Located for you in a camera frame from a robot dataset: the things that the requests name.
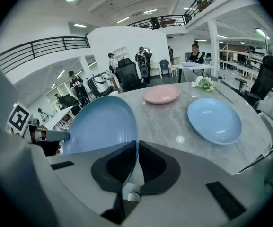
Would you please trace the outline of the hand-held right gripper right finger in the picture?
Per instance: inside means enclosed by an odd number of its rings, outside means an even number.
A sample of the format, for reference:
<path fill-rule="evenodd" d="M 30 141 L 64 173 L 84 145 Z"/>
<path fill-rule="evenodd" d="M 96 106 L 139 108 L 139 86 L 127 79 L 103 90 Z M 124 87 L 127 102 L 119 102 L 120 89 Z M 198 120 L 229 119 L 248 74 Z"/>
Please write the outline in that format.
<path fill-rule="evenodd" d="M 256 201 L 239 180 L 194 154 L 140 141 L 139 163 L 141 200 L 126 227 L 218 227 Z"/>

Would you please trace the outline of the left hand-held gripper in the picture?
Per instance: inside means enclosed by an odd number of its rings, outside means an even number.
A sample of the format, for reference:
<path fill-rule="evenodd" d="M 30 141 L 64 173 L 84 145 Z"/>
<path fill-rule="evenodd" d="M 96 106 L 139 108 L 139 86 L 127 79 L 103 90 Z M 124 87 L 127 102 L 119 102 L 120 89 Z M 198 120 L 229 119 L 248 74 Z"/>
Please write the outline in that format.
<path fill-rule="evenodd" d="M 68 132 L 38 128 L 38 119 L 22 104 L 15 104 L 7 120 L 7 132 L 16 134 L 26 141 L 63 141 L 70 138 Z"/>

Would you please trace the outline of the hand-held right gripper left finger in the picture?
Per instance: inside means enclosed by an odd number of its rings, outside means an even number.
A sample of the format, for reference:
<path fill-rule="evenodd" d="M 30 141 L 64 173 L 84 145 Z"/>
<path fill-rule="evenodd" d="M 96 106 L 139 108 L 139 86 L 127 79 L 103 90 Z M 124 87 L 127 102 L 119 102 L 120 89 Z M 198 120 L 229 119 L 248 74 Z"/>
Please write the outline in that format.
<path fill-rule="evenodd" d="M 119 205 L 118 198 L 135 164 L 137 142 L 120 143 L 88 152 L 47 157 L 68 190 L 95 213 Z"/>

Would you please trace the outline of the person's left hand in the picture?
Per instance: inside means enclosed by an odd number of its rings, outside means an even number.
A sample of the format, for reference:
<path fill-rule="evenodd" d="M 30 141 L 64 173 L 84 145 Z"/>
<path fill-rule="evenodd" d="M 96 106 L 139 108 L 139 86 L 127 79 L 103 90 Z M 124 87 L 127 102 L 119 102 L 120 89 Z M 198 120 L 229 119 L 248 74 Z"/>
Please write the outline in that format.
<path fill-rule="evenodd" d="M 46 142 L 46 141 L 40 141 L 37 143 L 42 150 L 44 151 L 44 154 L 48 156 L 55 156 L 60 153 L 61 146 L 59 145 L 58 141 L 55 142 Z"/>

